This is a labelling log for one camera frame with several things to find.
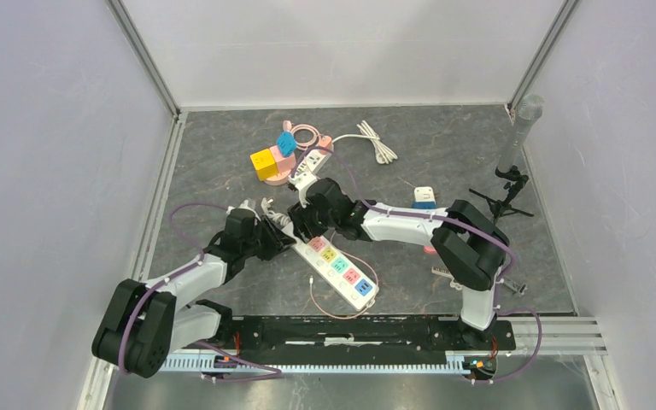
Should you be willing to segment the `large white power strip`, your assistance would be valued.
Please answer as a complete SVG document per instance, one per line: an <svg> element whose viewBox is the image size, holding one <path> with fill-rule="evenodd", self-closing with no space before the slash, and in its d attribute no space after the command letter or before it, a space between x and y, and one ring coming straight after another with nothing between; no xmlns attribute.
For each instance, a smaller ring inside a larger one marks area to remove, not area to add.
<svg viewBox="0 0 656 410"><path fill-rule="evenodd" d="M292 249L354 310L362 312L375 303L378 285L327 238L304 243L288 224L282 231L296 240Z"/></svg>

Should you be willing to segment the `blue cube socket adapter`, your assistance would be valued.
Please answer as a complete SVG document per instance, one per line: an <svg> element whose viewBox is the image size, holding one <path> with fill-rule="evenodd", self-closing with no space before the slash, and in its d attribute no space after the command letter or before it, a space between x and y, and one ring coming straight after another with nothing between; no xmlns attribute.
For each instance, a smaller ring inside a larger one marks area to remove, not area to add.
<svg viewBox="0 0 656 410"><path fill-rule="evenodd" d="M414 209L436 209L434 201L416 201L413 202L412 208Z"/></svg>

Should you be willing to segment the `white square plug adapter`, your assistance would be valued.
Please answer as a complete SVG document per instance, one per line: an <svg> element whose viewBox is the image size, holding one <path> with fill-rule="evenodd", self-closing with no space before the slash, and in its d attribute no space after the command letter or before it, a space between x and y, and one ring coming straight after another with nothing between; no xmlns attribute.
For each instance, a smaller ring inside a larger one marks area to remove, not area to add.
<svg viewBox="0 0 656 410"><path fill-rule="evenodd" d="M434 190L430 186L419 186L413 190L415 202L435 202Z"/></svg>

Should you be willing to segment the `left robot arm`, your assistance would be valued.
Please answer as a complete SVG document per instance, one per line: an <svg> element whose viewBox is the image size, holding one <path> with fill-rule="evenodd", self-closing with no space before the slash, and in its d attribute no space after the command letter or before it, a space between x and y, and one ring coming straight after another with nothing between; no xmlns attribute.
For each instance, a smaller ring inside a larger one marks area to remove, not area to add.
<svg viewBox="0 0 656 410"><path fill-rule="evenodd" d="M224 348L234 337L231 310L199 297L236 277L247 260L270 261L295 244L251 208L228 208L224 228L188 263L148 282L125 279L116 286L92 355L150 378L176 349L198 341Z"/></svg>

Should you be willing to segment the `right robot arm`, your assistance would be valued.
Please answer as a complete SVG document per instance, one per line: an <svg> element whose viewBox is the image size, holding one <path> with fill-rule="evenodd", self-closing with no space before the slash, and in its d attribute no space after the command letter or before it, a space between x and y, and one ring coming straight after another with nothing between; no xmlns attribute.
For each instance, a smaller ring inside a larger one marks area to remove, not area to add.
<svg viewBox="0 0 656 410"><path fill-rule="evenodd" d="M396 208L352 199L333 179L295 177L298 202L288 210L294 233L307 242L333 230L348 240L432 247L462 287L460 340L480 349L494 335L495 283L517 260L510 241L469 202L449 208Z"/></svg>

